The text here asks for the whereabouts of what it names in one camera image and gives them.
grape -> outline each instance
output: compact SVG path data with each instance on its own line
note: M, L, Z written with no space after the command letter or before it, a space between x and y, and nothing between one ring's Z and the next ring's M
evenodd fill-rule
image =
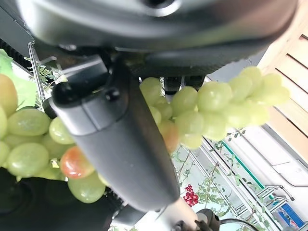
M59 168L54 168L48 165L44 170L40 171L34 177L45 178L49 180L61 180L61 171Z
M203 113L203 135L213 141L220 141L227 136L226 118L218 113Z
M67 151L67 149L74 146L73 144L68 144L68 145L59 144L55 142L48 133L43 137L41 143L49 152L50 159L53 158L61 159L62 155Z
M179 115L175 124L179 129L180 136L185 134L202 134L203 117L199 112L185 112Z
M276 88L282 85L282 78L279 74L267 74L263 77L263 84L268 88Z
M106 185L106 186L110 186L110 184L105 180L104 177L102 177L100 174L98 174L98 178L100 179L100 181Z
M231 79L229 85L233 92L232 101L240 102L248 96L252 86L252 80L247 76L237 76Z
M98 201L106 189L96 172L85 178L69 179L68 187L75 198L87 204Z
M223 109L222 114L227 119L227 126L243 128L249 124L247 109L241 104L229 104Z
M167 102L167 99L165 98L165 96L159 96L159 99L155 102L155 104L165 104L165 103L168 103Z
M272 88L270 83L264 82L248 99L258 104L273 106L285 103L289 98L290 92L287 88L281 86Z
M251 95L260 85L262 81L262 73L256 66L246 67L239 76L249 77L252 81L252 86L248 95Z
M7 159L7 168L12 175L27 178L42 171L48 161L48 151L43 145L24 143L11 151Z
M158 103L155 104L155 108L157 108L162 116L162 120L167 120L172 117L172 107L168 103Z
M9 77L0 74L0 105L7 117L16 111L17 102L17 91L13 82Z
M40 143L43 136L18 136L18 135L7 135L4 137L6 142L11 148L15 148L23 143Z
M4 164L10 153L10 147L5 143L0 141L0 167Z
M197 105L198 93L190 86L178 91L171 101L173 116L179 116L186 111L192 111Z
M49 127L51 138L60 144L73 144L74 140L59 117L56 117Z
M177 126L172 121L165 120L158 125L158 129L164 139L167 151L169 153L173 153L180 142L179 130Z
M162 121L162 116L161 116L160 112L155 107L152 107L152 106L149 106L149 109L150 109L151 114L152 114L152 116L155 120L156 125L159 125L160 122Z
M6 117L4 109L0 105L0 139L2 139L6 135L7 129L8 129L8 119Z
M244 107L247 109L250 126L261 126L270 119L267 108L252 102L245 102Z
M140 90L148 105L155 104L160 99L162 86L159 79L149 77L140 84Z
M186 134L180 138L181 143L192 150L198 149L202 145L202 140L201 134Z
M94 172L94 167L77 147L68 149L61 158L60 169L71 179L84 178Z
M24 109L14 113L8 120L9 133L20 136L38 136L48 131L50 119L36 109Z
M198 92L200 111L217 111L225 107L232 98L232 89L227 83L215 81L205 83Z

wooden slat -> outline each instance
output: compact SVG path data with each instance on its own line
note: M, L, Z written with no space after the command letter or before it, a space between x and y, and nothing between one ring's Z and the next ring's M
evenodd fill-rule
M303 108L291 99L276 107L308 136L308 114Z
M268 125L308 162L308 138L288 121L277 109L269 109Z
M308 92L308 68L286 55L276 67L285 76Z
M306 28L303 31L303 35L306 36L308 38L308 25L306 26Z
M287 54L293 42L297 40L308 25L308 0L301 0L298 3L296 15L286 32L272 43L263 58L258 64L258 67L264 74L273 71L281 59Z
M294 42L288 54L308 68L308 40L305 37L301 36Z
M277 70L274 70L273 73L278 73L281 75L281 73L278 72ZM295 101L298 105L300 105L306 112L308 112L308 94L304 90L300 89L298 85L293 83L286 76L284 75L281 76L282 76L282 85L289 89L291 99Z

